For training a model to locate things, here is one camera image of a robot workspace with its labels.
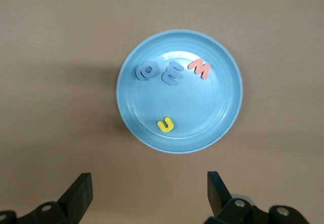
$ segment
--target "red letter m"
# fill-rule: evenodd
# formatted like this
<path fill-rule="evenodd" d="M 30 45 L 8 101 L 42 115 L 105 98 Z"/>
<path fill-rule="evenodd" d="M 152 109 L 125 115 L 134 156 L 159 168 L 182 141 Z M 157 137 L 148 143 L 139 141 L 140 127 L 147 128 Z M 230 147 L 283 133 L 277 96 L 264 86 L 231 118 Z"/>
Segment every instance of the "red letter m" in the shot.
<path fill-rule="evenodd" d="M 203 65 L 204 60 L 202 58 L 193 61 L 191 64 L 188 65 L 188 68 L 193 69 L 195 68 L 194 72 L 196 74 L 202 73 L 201 77 L 205 80 L 208 77 L 209 70 L 211 69 L 211 65 L 209 63 L 205 63 Z"/>

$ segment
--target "blue plate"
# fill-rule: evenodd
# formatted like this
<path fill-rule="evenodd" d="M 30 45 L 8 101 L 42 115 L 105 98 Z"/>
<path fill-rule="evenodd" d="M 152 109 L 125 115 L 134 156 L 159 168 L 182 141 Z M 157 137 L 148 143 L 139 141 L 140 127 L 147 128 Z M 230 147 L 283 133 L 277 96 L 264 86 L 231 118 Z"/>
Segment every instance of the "blue plate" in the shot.
<path fill-rule="evenodd" d="M 219 42 L 196 31 L 170 30 L 130 53 L 116 95 L 123 121 L 140 141 L 181 154 L 218 141 L 236 119 L 242 93 L 239 69 Z"/>

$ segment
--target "brown table surface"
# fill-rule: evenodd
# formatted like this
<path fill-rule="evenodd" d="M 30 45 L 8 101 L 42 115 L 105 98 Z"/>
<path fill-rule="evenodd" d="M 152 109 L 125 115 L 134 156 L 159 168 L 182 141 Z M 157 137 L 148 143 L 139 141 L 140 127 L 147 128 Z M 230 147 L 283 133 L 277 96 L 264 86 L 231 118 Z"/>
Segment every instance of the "brown table surface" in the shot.
<path fill-rule="evenodd" d="M 262 210 L 324 219 L 324 0 L 0 0 L 0 210 L 19 216 L 91 172 L 81 223 L 203 223 L 207 171 Z M 131 50 L 169 29 L 234 56 L 244 100 L 197 153 L 137 140 L 116 106 Z"/>

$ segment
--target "letter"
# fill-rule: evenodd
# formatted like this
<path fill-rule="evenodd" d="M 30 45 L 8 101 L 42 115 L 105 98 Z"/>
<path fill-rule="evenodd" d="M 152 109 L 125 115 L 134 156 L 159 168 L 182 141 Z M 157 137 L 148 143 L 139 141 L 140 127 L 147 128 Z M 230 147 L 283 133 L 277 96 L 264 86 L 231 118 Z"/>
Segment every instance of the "letter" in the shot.
<path fill-rule="evenodd" d="M 162 120 L 159 120 L 157 123 L 157 125 L 161 129 L 161 131 L 164 133 L 168 133 L 171 130 L 173 130 L 174 125 L 173 125 L 171 118 L 169 116 L 166 116 L 164 118 L 164 121 L 165 121 L 165 123 Z"/>
<path fill-rule="evenodd" d="M 156 74 L 157 68 L 152 61 L 142 64 L 135 71 L 135 75 L 140 81 L 147 81 L 149 78 L 154 77 Z"/>
<path fill-rule="evenodd" d="M 211 69 L 211 65 L 209 63 L 205 63 L 203 65 L 204 60 L 202 58 L 193 61 L 191 64 L 188 65 L 189 69 L 195 68 L 194 72 L 196 74 L 202 73 L 201 77 L 205 80 L 209 75 L 209 70 Z"/>
<path fill-rule="evenodd" d="M 170 86 L 176 86 L 178 83 L 173 79 L 180 79 L 182 75 L 179 71 L 183 71 L 184 67 L 175 61 L 171 61 L 170 65 L 167 67 L 167 71 L 165 71 L 162 75 L 162 80 Z"/>

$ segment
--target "metal bolt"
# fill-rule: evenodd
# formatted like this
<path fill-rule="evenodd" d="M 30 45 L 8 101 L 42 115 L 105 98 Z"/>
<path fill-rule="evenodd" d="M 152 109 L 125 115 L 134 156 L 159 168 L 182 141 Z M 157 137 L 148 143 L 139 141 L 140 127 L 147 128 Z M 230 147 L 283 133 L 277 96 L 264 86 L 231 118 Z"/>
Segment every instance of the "metal bolt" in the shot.
<path fill-rule="evenodd" d="M 235 205 L 237 207 L 243 208 L 243 207 L 245 207 L 245 202 L 243 200 L 235 200 Z"/>
<path fill-rule="evenodd" d="M 46 205 L 42 207 L 42 211 L 48 211 L 50 210 L 52 207 L 50 205 Z"/>
<path fill-rule="evenodd" d="M 7 218 L 6 215 L 0 215 L 0 221 L 4 220 L 4 219 L 6 219 L 6 218 Z"/>
<path fill-rule="evenodd" d="M 277 211 L 280 215 L 284 215 L 284 216 L 288 216 L 289 215 L 289 211 L 284 208 L 284 207 L 278 207 Z"/>

